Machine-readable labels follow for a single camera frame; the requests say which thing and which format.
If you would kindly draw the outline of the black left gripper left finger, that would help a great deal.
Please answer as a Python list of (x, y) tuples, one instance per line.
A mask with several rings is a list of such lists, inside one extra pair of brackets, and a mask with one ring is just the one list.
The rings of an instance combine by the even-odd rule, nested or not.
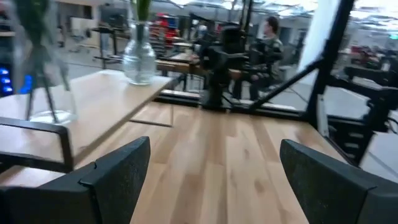
[(139, 137), (41, 186), (39, 223), (129, 223), (146, 178), (150, 139)]

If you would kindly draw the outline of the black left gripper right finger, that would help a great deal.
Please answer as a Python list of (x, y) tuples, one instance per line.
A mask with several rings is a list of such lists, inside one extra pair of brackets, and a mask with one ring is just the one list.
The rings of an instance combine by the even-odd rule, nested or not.
[(397, 184), (283, 139), (280, 160), (309, 223), (397, 224)]

